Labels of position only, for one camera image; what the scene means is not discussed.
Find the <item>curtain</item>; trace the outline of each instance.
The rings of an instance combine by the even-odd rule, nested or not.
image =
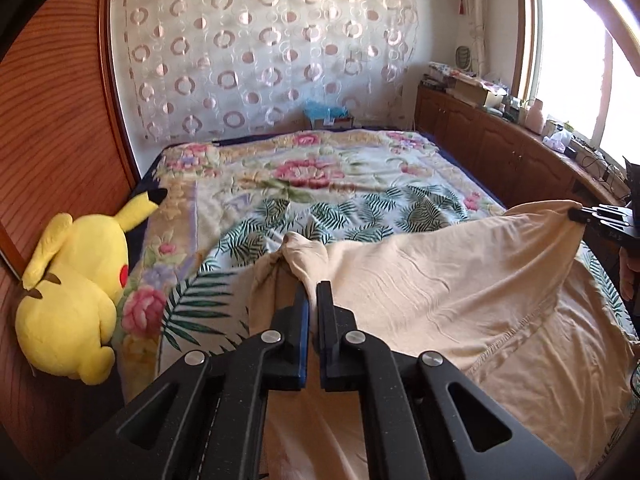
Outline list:
[[[471,61],[473,69],[479,76],[489,71],[484,42],[486,25],[487,0],[462,0],[465,15],[468,17],[469,32],[472,39]]]
[[[307,100],[396,124],[418,27],[416,0],[113,0],[112,17],[129,137],[162,143],[302,129]]]

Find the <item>wooden cabinet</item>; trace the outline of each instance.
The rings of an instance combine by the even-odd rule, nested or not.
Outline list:
[[[428,133],[442,142],[447,127],[445,96],[437,92],[418,92],[415,106],[415,127],[419,132]]]
[[[476,168],[476,156],[480,144],[480,132],[476,111],[459,102],[449,104],[447,126],[440,145],[453,155],[460,165],[470,172]]]
[[[482,130],[474,176],[502,203],[513,195],[518,164],[522,160],[522,138],[508,124],[482,118]]]
[[[594,203],[619,205],[577,164],[552,152],[538,136],[442,92],[418,88],[415,124],[418,131],[435,134],[436,142],[507,207],[576,200],[574,183],[582,184]]]
[[[549,151],[537,142],[526,143],[506,205],[568,198],[573,172]]]

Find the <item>human hand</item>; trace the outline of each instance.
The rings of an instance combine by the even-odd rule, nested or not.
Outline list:
[[[620,295],[625,301],[633,299],[636,272],[640,272],[640,258],[631,258],[626,249],[620,247]]]

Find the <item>pink flower print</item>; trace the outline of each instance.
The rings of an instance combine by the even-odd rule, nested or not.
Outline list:
[[[403,173],[415,175],[415,176],[422,175],[420,168],[418,168],[417,166],[412,166],[410,164],[405,164],[405,163],[400,164],[400,171],[402,171]]]
[[[178,158],[174,158],[165,162],[166,166],[174,171],[184,171],[184,163]]]
[[[396,143],[400,144],[403,148],[423,148],[424,142],[419,140],[409,139],[409,137],[399,132],[387,132],[386,136],[393,139]]]
[[[165,295],[143,285],[131,293],[122,310],[122,328],[139,337],[153,338],[160,334]]]
[[[293,144],[296,146],[310,146],[320,142],[320,138],[315,134],[300,134],[293,137]]]
[[[464,199],[465,207],[471,209],[471,211],[478,211],[478,202],[480,201],[480,194],[474,191],[471,195]]]
[[[344,178],[335,164],[319,160],[288,160],[275,170],[274,176],[295,187],[319,189],[328,187],[333,179]]]
[[[200,164],[200,158],[191,150],[184,150],[180,157],[180,161],[186,170],[190,170],[194,166],[198,166]]]
[[[198,144],[197,142],[194,142],[192,144],[188,144],[187,145],[187,149],[191,150],[193,153],[199,153],[204,155],[205,153],[207,153],[207,148],[209,147],[208,144]]]
[[[164,243],[160,244],[160,246],[158,247],[158,252],[160,254],[174,254],[176,250],[177,247],[175,246],[175,244]]]

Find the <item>beige bed sheet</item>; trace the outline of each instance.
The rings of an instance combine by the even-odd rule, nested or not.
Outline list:
[[[250,331],[290,304],[297,280],[315,321],[315,286],[330,280],[361,330],[395,351],[441,352],[585,478],[623,418],[637,348],[574,259],[584,227],[571,206],[528,204],[377,244],[289,234],[256,263]],[[357,394],[322,392],[311,353],[307,388],[270,395],[270,478],[366,479]]]

